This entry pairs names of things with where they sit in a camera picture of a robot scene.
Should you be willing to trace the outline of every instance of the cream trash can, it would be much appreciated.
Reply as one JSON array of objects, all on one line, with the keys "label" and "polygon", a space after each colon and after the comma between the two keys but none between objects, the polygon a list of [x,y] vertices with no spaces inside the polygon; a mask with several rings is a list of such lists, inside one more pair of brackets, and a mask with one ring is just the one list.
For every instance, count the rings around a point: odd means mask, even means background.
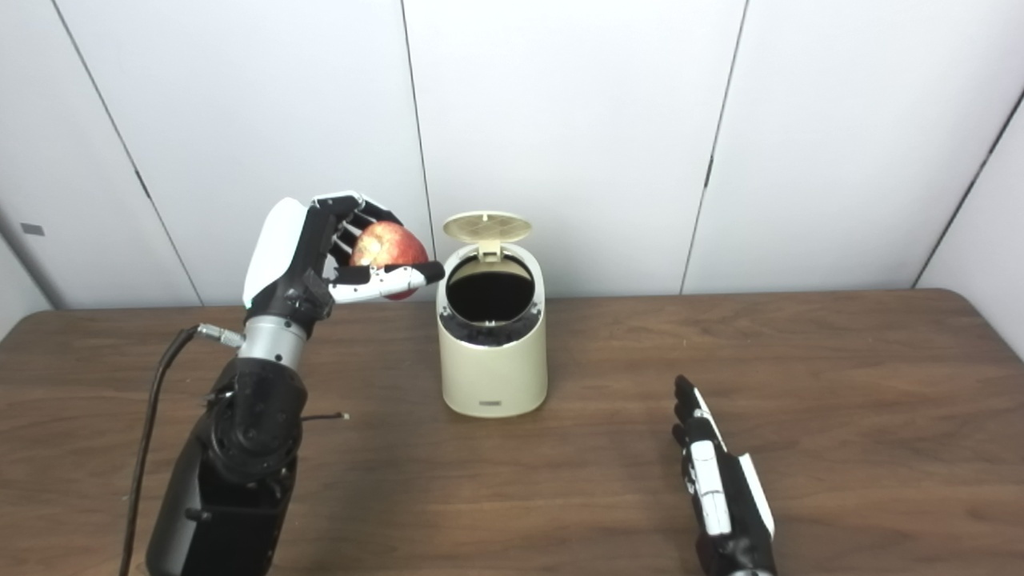
[{"label": "cream trash can", "polygon": [[441,388],[461,414],[503,418],[548,395],[544,277],[520,246],[529,222],[505,212],[449,218],[444,233],[468,243],[444,262],[437,287]]}]

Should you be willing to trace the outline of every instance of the apple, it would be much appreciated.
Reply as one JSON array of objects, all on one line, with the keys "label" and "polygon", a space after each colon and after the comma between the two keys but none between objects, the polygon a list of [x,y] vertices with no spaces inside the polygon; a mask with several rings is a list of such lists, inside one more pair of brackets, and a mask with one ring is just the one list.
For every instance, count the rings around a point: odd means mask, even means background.
[{"label": "apple", "polygon": [[[356,266],[384,268],[388,264],[419,264],[429,260],[427,249],[419,238],[401,224],[381,220],[374,222],[355,239],[352,257],[348,263]],[[403,300],[416,290],[407,290],[384,296],[390,300]]]}]

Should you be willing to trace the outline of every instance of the open lid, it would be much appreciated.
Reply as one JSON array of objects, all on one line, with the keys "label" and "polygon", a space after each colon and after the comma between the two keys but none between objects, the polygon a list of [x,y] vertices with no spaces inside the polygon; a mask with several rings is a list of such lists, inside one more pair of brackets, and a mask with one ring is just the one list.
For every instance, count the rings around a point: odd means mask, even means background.
[{"label": "open lid", "polygon": [[522,240],[532,229],[515,214],[494,210],[463,212],[444,222],[444,234],[467,244],[478,244],[479,257],[485,261],[501,260],[502,242]]}]

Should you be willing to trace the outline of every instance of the black cable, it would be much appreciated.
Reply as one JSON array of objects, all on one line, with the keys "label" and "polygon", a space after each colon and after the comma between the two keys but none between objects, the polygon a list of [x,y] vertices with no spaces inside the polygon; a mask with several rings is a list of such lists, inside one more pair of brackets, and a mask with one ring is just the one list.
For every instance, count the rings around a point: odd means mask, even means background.
[{"label": "black cable", "polygon": [[135,472],[132,475],[131,492],[128,496],[128,523],[125,527],[124,550],[121,552],[121,570],[118,571],[120,576],[128,576],[131,570],[131,553],[135,543],[135,521],[138,519],[138,497],[142,492],[145,456],[150,452],[150,440],[153,438],[153,425],[157,418],[157,404],[160,401],[160,388],[164,383],[164,375],[174,363],[174,359],[185,347],[185,344],[196,336],[198,331],[199,326],[193,326],[178,332],[171,344],[167,346],[164,357],[160,359],[157,373],[153,377],[153,385],[150,387],[150,403],[145,410],[145,422],[142,424],[142,440],[139,442],[138,454],[135,456]]}]

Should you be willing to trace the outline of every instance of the wooden table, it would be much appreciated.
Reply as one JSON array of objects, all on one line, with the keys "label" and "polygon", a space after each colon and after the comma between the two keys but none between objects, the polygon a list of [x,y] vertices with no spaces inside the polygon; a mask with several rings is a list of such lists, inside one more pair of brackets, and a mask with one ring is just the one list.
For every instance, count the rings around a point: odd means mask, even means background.
[{"label": "wooden table", "polygon": [[[555,300],[532,414],[441,401],[430,303],[339,307],[302,372],[308,422],[278,576],[698,575],[669,429],[678,373],[750,451],[783,574],[1024,573],[1024,366],[961,297],[878,291]],[[51,312],[0,343],[0,574],[116,573],[154,365],[238,308]],[[200,397],[179,357],[136,565]]]}]

